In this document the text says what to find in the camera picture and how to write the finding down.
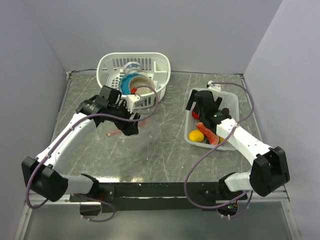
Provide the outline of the fake watermelon slice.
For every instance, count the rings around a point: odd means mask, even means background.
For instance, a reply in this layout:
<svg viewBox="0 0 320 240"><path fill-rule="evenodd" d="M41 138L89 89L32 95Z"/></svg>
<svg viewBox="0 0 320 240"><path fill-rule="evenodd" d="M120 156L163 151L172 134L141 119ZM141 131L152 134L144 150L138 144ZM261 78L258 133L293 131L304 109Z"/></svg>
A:
<svg viewBox="0 0 320 240"><path fill-rule="evenodd" d="M202 122L198 122L195 126L198 130L200 130L204 134L206 140L208 140L211 143L210 145L214 145L214 146L218 145L219 143L218 135L213 133L210 129L206 128Z"/></svg>

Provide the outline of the clear zip top bag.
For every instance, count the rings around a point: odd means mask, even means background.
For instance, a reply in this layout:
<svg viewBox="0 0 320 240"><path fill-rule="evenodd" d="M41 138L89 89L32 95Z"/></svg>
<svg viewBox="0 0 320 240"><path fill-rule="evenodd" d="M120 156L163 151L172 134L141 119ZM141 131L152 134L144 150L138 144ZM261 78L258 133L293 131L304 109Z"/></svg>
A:
<svg viewBox="0 0 320 240"><path fill-rule="evenodd" d="M117 102L118 105L124 105L125 107L127 106L127 102L125 99L121 99ZM151 117L146 119L146 120L142 120L139 121L137 126L139 129L145 129L147 125L153 125L155 124L156 121L154 119L152 119ZM123 134L123 132L119 129L113 130L113 131L109 131L106 133L107 137L111 137L111 136L115 136L115 135L119 135L119 134Z"/></svg>

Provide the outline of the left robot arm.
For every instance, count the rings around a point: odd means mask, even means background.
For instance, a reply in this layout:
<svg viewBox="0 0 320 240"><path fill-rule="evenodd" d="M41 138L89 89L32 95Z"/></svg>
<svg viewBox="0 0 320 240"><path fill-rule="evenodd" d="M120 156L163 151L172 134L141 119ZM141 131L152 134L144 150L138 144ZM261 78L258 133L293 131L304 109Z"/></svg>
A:
<svg viewBox="0 0 320 240"><path fill-rule="evenodd" d="M133 110L142 101L137 94L122 97L119 90L103 86L98 95L80 103L75 114L58 137L35 158L26 157L21 164L28 191L56 202L65 194L81 194L94 201L100 193L99 181L88 175L63 175L69 155L101 123L108 121L126 136L138 134L139 113Z"/></svg>

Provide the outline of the yellow fake lemon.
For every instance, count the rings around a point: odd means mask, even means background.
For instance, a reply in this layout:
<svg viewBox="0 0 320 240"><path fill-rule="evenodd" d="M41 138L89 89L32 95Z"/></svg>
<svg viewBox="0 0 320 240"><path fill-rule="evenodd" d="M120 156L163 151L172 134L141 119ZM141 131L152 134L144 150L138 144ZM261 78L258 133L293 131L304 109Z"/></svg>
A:
<svg viewBox="0 0 320 240"><path fill-rule="evenodd" d="M205 135L200 130L195 129L188 134L188 139L191 142L201 143L205 139Z"/></svg>

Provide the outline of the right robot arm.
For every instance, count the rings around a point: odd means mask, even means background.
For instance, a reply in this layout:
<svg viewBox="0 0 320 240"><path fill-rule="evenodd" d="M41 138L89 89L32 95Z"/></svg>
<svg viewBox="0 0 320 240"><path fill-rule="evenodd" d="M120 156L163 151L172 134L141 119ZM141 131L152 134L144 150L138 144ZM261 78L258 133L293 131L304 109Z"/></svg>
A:
<svg viewBox="0 0 320 240"><path fill-rule="evenodd" d="M249 162L251 170L235 172L222 178L219 195L232 198L237 191L254 191L265 197L290 181L285 151L263 143L243 129L226 109L220 109L222 99L214 98L209 90L192 90L186 110L197 106L198 116L204 127L222 137L236 148Z"/></svg>

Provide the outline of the red fake apple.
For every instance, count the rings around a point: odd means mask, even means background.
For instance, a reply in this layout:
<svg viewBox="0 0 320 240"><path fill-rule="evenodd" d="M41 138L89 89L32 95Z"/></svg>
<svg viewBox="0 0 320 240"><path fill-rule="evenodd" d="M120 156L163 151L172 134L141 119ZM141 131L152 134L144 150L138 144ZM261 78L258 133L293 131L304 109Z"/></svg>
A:
<svg viewBox="0 0 320 240"><path fill-rule="evenodd" d="M191 116L195 119L195 120L199 120L199 115L195 112L195 111L192 111L191 113Z"/></svg>

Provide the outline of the purple fake eggplant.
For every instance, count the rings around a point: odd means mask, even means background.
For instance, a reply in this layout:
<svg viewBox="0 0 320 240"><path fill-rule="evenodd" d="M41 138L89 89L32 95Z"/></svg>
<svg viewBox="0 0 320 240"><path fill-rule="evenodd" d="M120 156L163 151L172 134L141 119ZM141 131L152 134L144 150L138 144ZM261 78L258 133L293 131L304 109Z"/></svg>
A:
<svg viewBox="0 0 320 240"><path fill-rule="evenodd" d="M226 113L226 114L229 114L229 112L230 112L228 108L223 108L221 111Z"/></svg>

